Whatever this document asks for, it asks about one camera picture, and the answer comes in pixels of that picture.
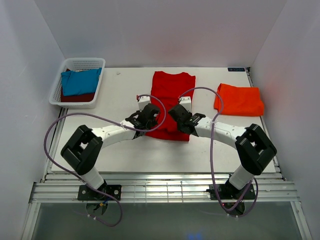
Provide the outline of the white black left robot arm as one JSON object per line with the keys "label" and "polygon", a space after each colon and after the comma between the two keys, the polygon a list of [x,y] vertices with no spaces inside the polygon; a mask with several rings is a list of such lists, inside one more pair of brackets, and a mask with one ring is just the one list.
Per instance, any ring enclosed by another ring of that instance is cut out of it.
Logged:
{"label": "white black left robot arm", "polygon": [[101,149],[122,141],[134,140],[157,126],[160,109],[148,103],[125,118],[120,125],[100,128],[79,126],[63,146],[60,155],[89,184],[88,193],[100,200],[106,195],[106,181],[95,167]]}

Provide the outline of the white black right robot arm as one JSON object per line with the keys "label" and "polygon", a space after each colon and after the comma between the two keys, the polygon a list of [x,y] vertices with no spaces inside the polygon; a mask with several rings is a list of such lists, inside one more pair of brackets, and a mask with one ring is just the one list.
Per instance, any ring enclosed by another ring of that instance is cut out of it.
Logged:
{"label": "white black right robot arm", "polygon": [[256,194],[250,183],[259,176],[277,154],[277,149],[264,130],[257,124],[249,127],[233,126],[214,122],[201,113],[192,114],[181,104],[174,106],[168,114],[177,123],[177,129],[196,137],[211,138],[236,149],[240,165],[224,184],[218,184],[209,190],[215,200],[235,200],[244,195],[245,200],[252,200]]}

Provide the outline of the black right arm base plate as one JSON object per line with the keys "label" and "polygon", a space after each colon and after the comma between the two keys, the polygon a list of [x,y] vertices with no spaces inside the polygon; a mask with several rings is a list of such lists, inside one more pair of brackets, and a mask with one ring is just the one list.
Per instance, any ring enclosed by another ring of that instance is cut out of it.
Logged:
{"label": "black right arm base plate", "polygon": [[[214,185],[209,185],[209,188],[206,189],[206,192],[209,193],[211,200],[217,200],[218,197],[215,192]],[[236,189],[232,185],[227,186],[226,184],[217,184],[217,192],[221,200],[238,200],[241,195],[245,192],[245,187],[241,190]],[[254,200],[256,193],[252,184],[249,185],[249,189],[244,194],[244,200]]]}

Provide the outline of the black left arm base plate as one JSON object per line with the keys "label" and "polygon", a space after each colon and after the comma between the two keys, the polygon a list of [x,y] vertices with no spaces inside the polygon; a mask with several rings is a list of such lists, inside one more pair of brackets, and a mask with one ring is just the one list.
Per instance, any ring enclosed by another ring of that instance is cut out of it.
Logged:
{"label": "black left arm base plate", "polygon": [[104,201],[109,199],[109,196],[121,200],[122,185],[120,184],[107,184],[101,186],[98,190],[92,190],[87,185],[81,185],[78,189],[77,200],[78,201]]}

